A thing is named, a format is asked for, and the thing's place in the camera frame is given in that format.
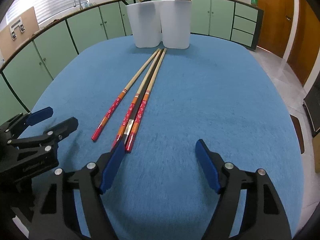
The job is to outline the red patterned bamboo chopstick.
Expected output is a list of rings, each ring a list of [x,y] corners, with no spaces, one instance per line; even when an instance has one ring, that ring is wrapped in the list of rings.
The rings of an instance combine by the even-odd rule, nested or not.
[[[167,48],[164,48],[162,50],[161,56],[159,58],[159,61],[157,63],[156,69],[155,69],[155,71],[154,71],[154,73],[152,75],[152,78],[151,78],[151,80],[150,80],[150,82],[148,84],[148,87],[147,87],[146,92],[144,94],[142,103],[140,104],[140,107],[139,107],[138,113],[136,115],[135,121],[134,121],[133,126],[132,126],[132,128],[130,130],[129,137],[128,137],[127,141],[126,141],[125,151],[127,153],[131,153],[131,151],[132,151],[133,144],[135,142],[135,138],[136,138],[136,135],[137,135],[137,132],[138,132],[138,129],[139,129],[139,125],[140,125],[140,122],[142,120],[142,117],[143,117],[143,114],[144,114],[144,110],[146,108],[146,104],[148,102],[150,93],[152,91],[153,84],[155,83],[155,79],[157,77],[158,71],[160,69],[160,66],[162,64],[162,61],[164,59],[164,56],[165,56],[166,52],[167,52]]]
[[[130,90],[132,85],[135,83],[135,81],[139,78],[139,76],[142,74],[144,69],[149,65],[151,60],[154,59],[154,57],[159,52],[159,49],[156,49],[154,53],[147,59],[147,61],[139,68],[139,70],[136,72],[136,74],[132,77],[132,79],[127,83],[127,85],[124,87],[124,89],[121,91],[121,93],[117,96],[116,100],[112,103],[111,107],[108,109],[106,114],[104,115],[103,119],[101,120],[98,127],[95,129],[95,132],[91,136],[91,140],[93,142],[97,141],[99,138],[101,132],[103,131],[105,125],[107,124],[108,120],[122,101],[123,97],[127,94],[127,92]]]
[[[151,78],[155,72],[155,69],[157,67],[157,64],[159,62],[159,59],[163,53],[164,49],[160,49],[155,57],[155,59],[153,60],[148,72],[146,73],[146,75],[144,76],[144,79],[142,81],[142,83],[140,84],[135,97],[133,98],[129,109],[127,110],[127,113],[121,123],[121,126],[118,130],[118,133],[114,139],[114,142],[111,146],[111,149],[113,149],[118,141],[123,141],[124,143],[126,143],[127,138],[129,136],[129,133],[131,132],[131,129],[133,127],[133,123],[135,122],[135,118],[136,115],[138,113],[138,110],[140,108],[140,105],[142,103],[143,100],[143,96],[146,93],[147,87],[151,81]]]

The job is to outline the black chopstick silver band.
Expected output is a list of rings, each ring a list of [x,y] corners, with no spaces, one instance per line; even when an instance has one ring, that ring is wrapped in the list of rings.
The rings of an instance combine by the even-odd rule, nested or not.
[[[126,141],[127,141],[127,138],[129,136],[129,133],[130,133],[131,128],[132,128],[132,125],[133,125],[134,120],[135,120],[135,116],[137,114],[138,108],[139,108],[140,103],[142,101],[143,94],[146,91],[146,88],[147,88],[147,86],[148,86],[148,84],[149,84],[149,82],[151,80],[151,77],[153,75],[153,72],[155,71],[155,68],[156,68],[156,63],[152,63],[152,65],[150,66],[150,69],[148,70],[148,72],[146,73],[142,83],[140,84],[139,89],[136,92],[135,103],[134,103],[133,109],[130,112],[129,119],[128,119],[127,123],[126,123],[126,128],[125,128],[125,131],[124,131],[123,136],[122,136],[122,141],[124,143],[126,143]]]

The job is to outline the green kitchen cabinets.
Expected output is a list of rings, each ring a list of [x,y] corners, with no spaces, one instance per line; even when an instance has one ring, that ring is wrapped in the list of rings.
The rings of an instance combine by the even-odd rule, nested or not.
[[[223,38],[255,50],[264,12],[237,0],[193,0],[191,33]],[[105,2],[40,29],[16,48],[1,42],[1,120],[30,111],[54,78],[88,47],[131,35],[120,1]]]

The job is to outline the brown chair seat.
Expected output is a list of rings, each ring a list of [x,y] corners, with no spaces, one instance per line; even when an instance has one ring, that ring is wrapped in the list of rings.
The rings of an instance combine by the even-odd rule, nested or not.
[[[303,140],[303,133],[302,133],[302,128],[299,122],[299,119],[296,116],[290,115],[291,120],[293,122],[295,131],[296,131],[296,135],[298,138],[298,142],[299,142],[299,147],[300,147],[300,153],[303,154],[305,152],[305,146],[304,146],[304,140]]]

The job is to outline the black oven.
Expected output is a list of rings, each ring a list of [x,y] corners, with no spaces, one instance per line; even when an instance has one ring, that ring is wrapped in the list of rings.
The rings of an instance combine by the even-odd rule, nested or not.
[[[304,98],[304,107],[309,116],[311,133],[315,137],[319,133],[320,124],[320,90],[319,90],[319,75],[310,91]]]

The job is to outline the blue table cloth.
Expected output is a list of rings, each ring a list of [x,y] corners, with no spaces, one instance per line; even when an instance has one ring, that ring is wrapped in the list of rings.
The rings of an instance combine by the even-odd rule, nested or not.
[[[91,136],[118,94],[154,52],[132,36],[81,52],[47,87],[34,110],[53,116],[23,133],[31,137],[70,117],[75,132],[59,143],[59,165],[74,171],[108,152],[134,97],[135,83],[96,142]],[[102,196],[120,239],[200,239],[218,195],[195,155],[202,139],[246,171],[263,168],[296,232],[303,204],[303,165],[289,112],[250,52],[236,43],[193,35],[169,49],[156,77],[132,152]]]

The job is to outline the chrome faucet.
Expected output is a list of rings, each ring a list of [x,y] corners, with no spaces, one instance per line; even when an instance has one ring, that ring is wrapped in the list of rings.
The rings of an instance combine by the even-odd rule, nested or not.
[[[83,9],[82,4],[81,4],[81,0],[74,0],[73,7],[76,7],[77,5],[79,6],[80,10]]]

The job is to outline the white holder left compartment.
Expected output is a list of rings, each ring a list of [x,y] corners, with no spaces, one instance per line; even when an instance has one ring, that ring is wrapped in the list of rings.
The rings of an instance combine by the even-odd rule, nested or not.
[[[126,6],[132,35],[138,48],[153,48],[162,41],[161,1],[147,1]]]

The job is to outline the white holder compartment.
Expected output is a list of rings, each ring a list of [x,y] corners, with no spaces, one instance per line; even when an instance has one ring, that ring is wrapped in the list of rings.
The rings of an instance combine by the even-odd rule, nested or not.
[[[162,0],[159,10],[163,45],[171,49],[187,49],[190,44],[191,1]]]
[[[161,1],[147,1],[126,6],[132,35],[138,48],[153,48],[162,41]]]

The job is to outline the wooden door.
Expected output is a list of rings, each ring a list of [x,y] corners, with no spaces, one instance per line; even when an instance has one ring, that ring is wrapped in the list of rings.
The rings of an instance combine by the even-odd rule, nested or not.
[[[283,57],[292,27],[294,0],[258,0],[264,11],[258,46]]]
[[[319,51],[319,20],[307,0],[299,0],[297,30],[288,64],[304,85]]]

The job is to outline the white holder right compartment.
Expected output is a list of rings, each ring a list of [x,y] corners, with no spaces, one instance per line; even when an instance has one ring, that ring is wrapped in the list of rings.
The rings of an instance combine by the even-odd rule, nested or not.
[[[187,49],[190,44],[191,1],[162,0],[159,10],[163,45],[171,49]]]

